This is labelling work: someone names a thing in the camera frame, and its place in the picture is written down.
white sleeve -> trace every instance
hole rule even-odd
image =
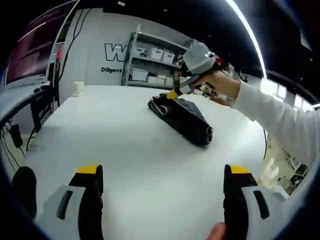
[[[308,166],[319,153],[320,111],[295,111],[291,106],[241,82],[233,109],[256,120],[282,147]]]

storage shelf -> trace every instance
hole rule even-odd
[[[175,42],[169,41],[165,38],[155,36],[155,35],[145,33],[145,32],[138,32],[137,41],[142,41],[142,42],[158,45],[159,47],[163,47],[165,49],[169,49],[169,50],[173,50],[173,51],[174,50],[178,50],[178,51],[181,51],[181,50],[187,51],[188,50],[187,47],[182,46],[178,43],[175,43]]]
[[[172,67],[172,68],[176,68],[176,69],[180,68],[179,65],[163,62],[161,60],[157,60],[157,59],[153,59],[153,58],[145,57],[145,56],[133,56],[132,59],[139,59],[139,60],[143,60],[143,61],[147,61],[147,62],[162,64],[162,65],[166,65],[166,66],[169,66],[169,67]]]
[[[144,88],[152,88],[152,89],[164,89],[164,90],[172,90],[173,86],[153,84],[146,81],[128,81],[128,86],[132,87],[144,87]]]

window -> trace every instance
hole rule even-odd
[[[302,109],[303,111],[314,110],[312,105],[298,94],[295,96],[295,99],[294,99],[294,108]]]
[[[261,92],[274,97],[280,102],[284,102],[287,95],[287,88],[274,81],[263,79],[260,87]]]

human hand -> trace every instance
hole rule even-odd
[[[200,76],[200,78],[193,82],[192,86],[197,86],[203,83],[209,83],[214,87],[214,90],[218,94],[225,95],[233,99],[233,102],[237,99],[239,90],[240,90],[240,82],[234,80],[231,76],[227,75],[222,71],[214,71],[207,73],[205,75]],[[229,106],[232,101],[217,101],[216,98],[211,99],[214,102]]]
[[[216,223],[211,232],[210,235],[206,240],[224,240],[226,235],[227,226],[223,222]]]

paper cup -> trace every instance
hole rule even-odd
[[[74,82],[74,97],[81,97],[84,93],[84,81],[75,81]]]

